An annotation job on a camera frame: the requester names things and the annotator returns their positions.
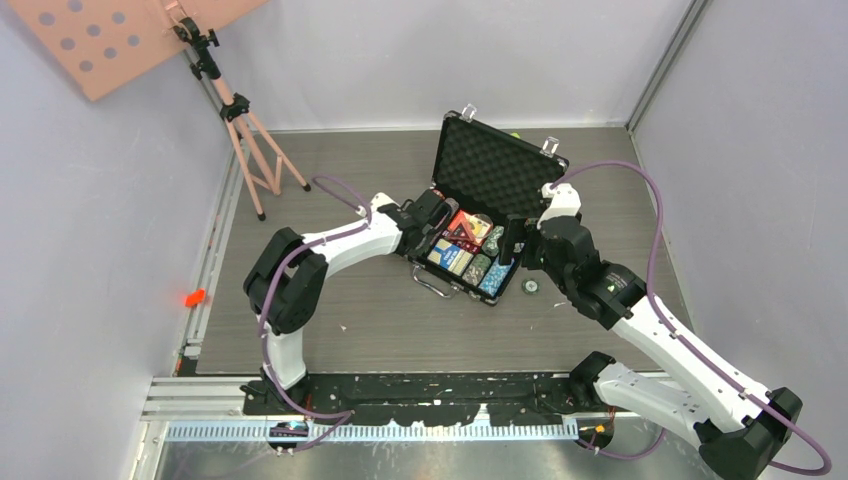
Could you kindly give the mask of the red triangle all-in button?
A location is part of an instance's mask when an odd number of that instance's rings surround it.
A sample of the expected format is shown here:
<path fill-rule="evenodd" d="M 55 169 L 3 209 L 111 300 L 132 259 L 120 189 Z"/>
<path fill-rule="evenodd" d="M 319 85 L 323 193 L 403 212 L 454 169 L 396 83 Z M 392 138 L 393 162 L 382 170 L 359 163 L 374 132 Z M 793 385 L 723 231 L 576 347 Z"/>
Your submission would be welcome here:
<path fill-rule="evenodd" d="M 474 227 L 465 217 L 456 217 L 446 229 L 445 237 L 449 240 L 460 240 L 475 243 L 477 237 L 474 234 Z"/>

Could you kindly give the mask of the blue playing card deck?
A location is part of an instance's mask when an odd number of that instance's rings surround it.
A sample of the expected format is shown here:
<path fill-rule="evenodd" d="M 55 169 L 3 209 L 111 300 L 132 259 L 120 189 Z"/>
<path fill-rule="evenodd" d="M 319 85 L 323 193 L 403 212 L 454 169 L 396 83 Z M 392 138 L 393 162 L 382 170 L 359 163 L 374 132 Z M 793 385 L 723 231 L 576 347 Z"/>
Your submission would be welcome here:
<path fill-rule="evenodd" d="M 474 255 L 451 243 L 440 239 L 428 253 L 426 259 L 429 263 L 440 267 L 456 276 L 461 276 L 473 260 Z"/>

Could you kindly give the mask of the dark green chip pile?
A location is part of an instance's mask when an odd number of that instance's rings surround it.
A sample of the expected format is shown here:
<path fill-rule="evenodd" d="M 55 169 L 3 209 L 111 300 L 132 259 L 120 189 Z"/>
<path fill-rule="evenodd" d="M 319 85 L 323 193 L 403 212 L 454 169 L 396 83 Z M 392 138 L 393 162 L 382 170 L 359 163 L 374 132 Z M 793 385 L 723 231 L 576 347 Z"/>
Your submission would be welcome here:
<path fill-rule="evenodd" d="M 528 295 L 535 295 L 535 294 L 537 294 L 537 293 L 539 292 L 539 289 L 540 289 L 539 284 L 538 284 L 538 282 L 537 282 L 536 280 L 534 280 L 534 279 L 530 279 L 530 278 L 528 278 L 528 279 L 525 279 L 525 280 L 522 282 L 522 291 L 523 291 L 525 294 L 528 294 Z"/>

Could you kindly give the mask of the black poker chip case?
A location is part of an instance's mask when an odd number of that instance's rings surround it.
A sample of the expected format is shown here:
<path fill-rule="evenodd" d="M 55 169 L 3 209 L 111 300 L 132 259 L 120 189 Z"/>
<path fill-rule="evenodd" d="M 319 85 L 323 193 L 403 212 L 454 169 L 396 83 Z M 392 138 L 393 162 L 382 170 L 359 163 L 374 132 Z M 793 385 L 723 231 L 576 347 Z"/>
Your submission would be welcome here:
<path fill-rule="evenodd" d="M 566 173 L 569 162 L 559 155 L 559 140 L 547 137 L 540 146 L 499 130 L 476 118 L 477 109 L 468 104 L 443 117 L 430 187 L 440 191 L 459 210 L 488 215 L 495 226 L 513 223 L 519 228 L 538 219 L 547 208 L 543 186 Z M 518 232 L 512 269 L 497 297 L 483 293 L 426 259 L 435 243 L 445 237 L 446 228 L 419 256 L 403 257 L 411 263 L 412 278 L 434 293 L 450 298 L 465 293 L 490 306 L 496 305 L 511 281 L 523 256 L 524 242 Z M 484 254 L 481 246 L 448 240 L 474 256 Z"/>

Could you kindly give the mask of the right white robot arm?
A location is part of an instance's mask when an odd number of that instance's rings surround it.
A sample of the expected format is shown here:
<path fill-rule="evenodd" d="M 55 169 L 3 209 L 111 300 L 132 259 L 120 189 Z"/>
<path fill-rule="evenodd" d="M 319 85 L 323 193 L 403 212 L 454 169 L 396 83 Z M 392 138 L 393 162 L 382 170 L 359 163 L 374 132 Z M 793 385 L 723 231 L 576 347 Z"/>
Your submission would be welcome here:
<path fill-rule="evenodd" d="M 630 410 L 686 440 L 723 479 L 756 479 L 791 436 L 802 409 L 786 387 L 770 390 L 693 338 L 646 284 L 601 258 L 579 216 L 510 215 L 500 259 L 541 270 L 584 317 L 636 346 L 677 383 L 670 387 L 594 351 L 569 374 L 584 410 Z"/>

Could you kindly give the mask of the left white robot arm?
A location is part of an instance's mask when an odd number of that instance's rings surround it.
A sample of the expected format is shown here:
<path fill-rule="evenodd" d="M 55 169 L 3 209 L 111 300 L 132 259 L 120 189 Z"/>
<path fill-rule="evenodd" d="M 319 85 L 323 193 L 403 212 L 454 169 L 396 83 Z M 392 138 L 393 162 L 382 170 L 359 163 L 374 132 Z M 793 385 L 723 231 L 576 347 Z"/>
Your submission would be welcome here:
<path fill-rule="evenodd" d="M 422 250 L 457 211 L 453 201 L 433 190 L 402 204 L 378 193 L 369 201 L 358 199 L 353 209 L 358 220 L 331 230 L 278 230 L 245 278 L 243 290 L 257 320 L 268 400 L 284 414 L 306 410 L 303 335 L 326 280 L 374 257 Z"/>

